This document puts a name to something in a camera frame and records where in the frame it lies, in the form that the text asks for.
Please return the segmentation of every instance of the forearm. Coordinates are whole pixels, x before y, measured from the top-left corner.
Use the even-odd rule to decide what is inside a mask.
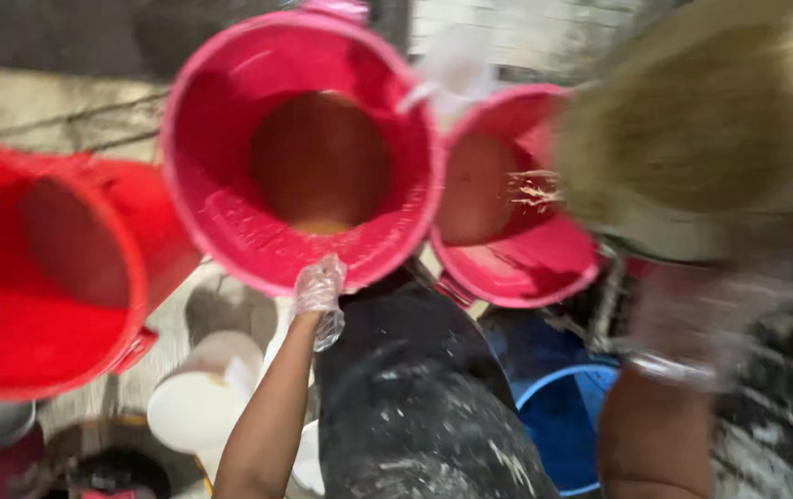
[[[606,497],[710,497],[712,402],[709,393],[624,369],[600,418],[599,464]]]
[[[301,439],[314,330],[320,312],[298,314],[246,406],[221,458],[215,499],[282,499]]]

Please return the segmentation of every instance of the bucket handle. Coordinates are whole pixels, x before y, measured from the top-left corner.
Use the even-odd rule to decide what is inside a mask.
[[[147,352],[156,344],[159,339],[159,334],[147,328],[141,328],[135,338],[131,341],[131,345],[122,357],[119,357],[110,372],[121,375],[125,371],[134,366],[138,360],[142,359]]]
[[[434,289],[455,302],[455,304],[461,307],[461,310],[468,310],[470,305],[474,304],[474,301],[476,301],[476,297],[458,284],[455,278],[445,270],[440,274],[440,279],[434,284]]]
[[[299,8],[304,12],[325,14],[358,26],[365,26],[369,20],[369,5],[360,0],[304,0]]]

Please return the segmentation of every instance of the red bucket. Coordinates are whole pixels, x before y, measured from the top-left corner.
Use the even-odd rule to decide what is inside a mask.
[[[479,298],[505,307],[539,307],[579,292],[596,277],[596,245],[588,232],[555,203],[546,210],[513,203],[510,198],[519,194],[500,186],[507,178],[505,167],[511,172],[547,168],[551,130],[546,117],[565,99],[566,91],[554,85],[514,87],[473,108],[446,138],[446,194],[431,243],[444,267],[438,288],[459,304]],[[504,152],[459,152],[460,144],[473,147],[488,140]],[[482,212],[475,214],[474,208]],[[459,241],[465,234],[455,225],[468,223],[458,232],[491,233],[479,241]],[[448,242],[449,237],[457,239]]]
[[[197,51],[169,98],[163,173],[178,213],[203,251],[268,295],[290,294],[298,272],[331,252],[349,266],[347,289],[375,282],[411,254],[433,220],[444,175],[435,129],[426,106],[395,111],[418,81],[364,20],[364,5],[350,0],[309,0],[298,11],[251,18]],[[253,137],[264,120],[307,95],[358,108],[390,161],[373,213],[341,232],[295,230],[253,176]],[[294,148],[305,147],[295,136]],[[364,192],[355,187],[342,199]],[[295,201],[303,201],[298,192]]]
[[[0,400],[128,369],[198,263],[153,167],[0,150]]]

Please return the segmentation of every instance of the gloved hand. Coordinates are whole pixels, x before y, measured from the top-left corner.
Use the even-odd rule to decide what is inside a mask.
[[[346,276],[347,266],[331,253],[304,267],[295,281],[292,318],[302,312],[324,312],[317,324],[314,352],[332,346],[344,330],[344,312],[338,307],[338,297]]]
[[[723,391],[752,350],[750,324],[790,301],[793,280],[775,274],[657,267],[643,278],[613,350],[648,377]]]

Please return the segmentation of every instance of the pink bucket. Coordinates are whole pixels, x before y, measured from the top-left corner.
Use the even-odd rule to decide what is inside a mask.
[[[426,106],[397,103],[419,82],[362,27],[365,4],[307,0],[250,18],[209,40],[178,75],[162,128],[163,174],[178,214],[203,251],[268,295],[292,292],[298,272],[335,252],[358,289],[397,268],[429,230],[444,167]],[[248,175],[249,141],[270,112],[309,92],[361,109],[390,151],[390,184],[375,214],[344,232],[291,228]]]
[[[474,133],[510,145],[515,171],[546,169],[551,129],[542,120],[559,110],[565,96],[566,90],[554,85],[524,85],[495,94],[456,123],[445,139],[446,164],[457,142]],[[470,245],[444,243],[441,227],[434,226],[431,242],[444,267],[438,289],[463,305],[479,298],[532,308],[563,300],[596,277],[594,240],[558,206],[551,203],[539,212],[518,205],[508,216],[495,236]]]

